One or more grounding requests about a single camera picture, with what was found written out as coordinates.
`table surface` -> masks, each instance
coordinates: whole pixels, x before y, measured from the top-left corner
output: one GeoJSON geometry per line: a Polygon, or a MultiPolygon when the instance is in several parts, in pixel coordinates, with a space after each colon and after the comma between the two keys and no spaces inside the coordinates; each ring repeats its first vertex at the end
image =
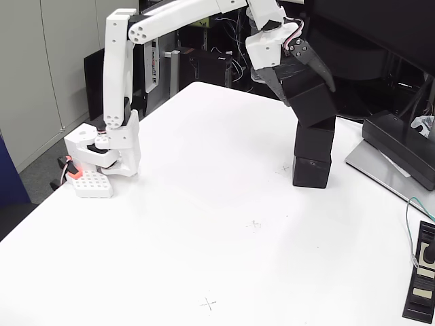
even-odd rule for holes
{"type": "Polygon", "coordinates": [[[0,325],[416,325],[405,202],[344,162],[360,125],[337,119],[327,189],[292,186],[295,131],[279,101],[187,87],[113,198],[62,186],[0,242],[0,325]]]}

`white cabinet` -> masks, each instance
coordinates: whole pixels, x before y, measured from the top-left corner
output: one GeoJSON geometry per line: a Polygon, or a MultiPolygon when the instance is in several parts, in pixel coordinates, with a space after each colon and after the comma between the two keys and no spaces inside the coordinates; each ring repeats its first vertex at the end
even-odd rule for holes
{"type": "Polygon", "coordinates": [[[0,131],[18,171],[87,118],[83,59],[119,7],[138,1],[0,2],[0,131]]]}

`white 3d-printed part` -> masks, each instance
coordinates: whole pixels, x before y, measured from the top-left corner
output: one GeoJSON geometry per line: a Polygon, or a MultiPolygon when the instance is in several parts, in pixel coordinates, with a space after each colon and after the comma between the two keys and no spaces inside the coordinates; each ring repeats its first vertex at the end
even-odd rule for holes
{"type": "Polygon", "coordinates": [[[75,194],[81,198],[111,198],[114,190],[109,179],[97,171],[83,171],[77,180],[71,179],[75,194]]]}

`stacked black cubes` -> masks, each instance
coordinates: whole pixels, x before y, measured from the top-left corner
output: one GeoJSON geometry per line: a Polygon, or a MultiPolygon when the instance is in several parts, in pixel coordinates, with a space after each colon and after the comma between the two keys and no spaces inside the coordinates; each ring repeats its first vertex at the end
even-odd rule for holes
{"type": "Polygon", "coordinates": [[[293,161],[293,185],[326,188],[331,168],[336,107],[324,80],[310,68],[283,80],[283,89],[299,119],[293,161]]]}

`green cable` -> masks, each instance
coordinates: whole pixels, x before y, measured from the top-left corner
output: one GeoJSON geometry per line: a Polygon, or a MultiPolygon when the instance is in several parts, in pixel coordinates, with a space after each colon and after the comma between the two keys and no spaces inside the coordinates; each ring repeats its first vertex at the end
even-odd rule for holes
{"type": "Polygon", "coordinates": [[[433,221],[435,222],[435,217],[433,215],[431,215],[428,210],[424,207],[424,205],[420,202],[420,200],[417,197],[411,197],[409,198],[408,202],[406,203],[406,228],[408,229],[408,234],[409,234],[409,242],[411,244],[411,260],[413,261],[413,264],[416,268],[419,267],[419,264],[417,262],[417,258],[414,255],[414,245],[413,245],[413,236],[411,236],[411,230],[409,229],[409,222],[408,222],[408,208],[409,208],[409,204],[411,203],[411,201],[415,199],[419,205],[422,207],[424,213],[433,221]]]}

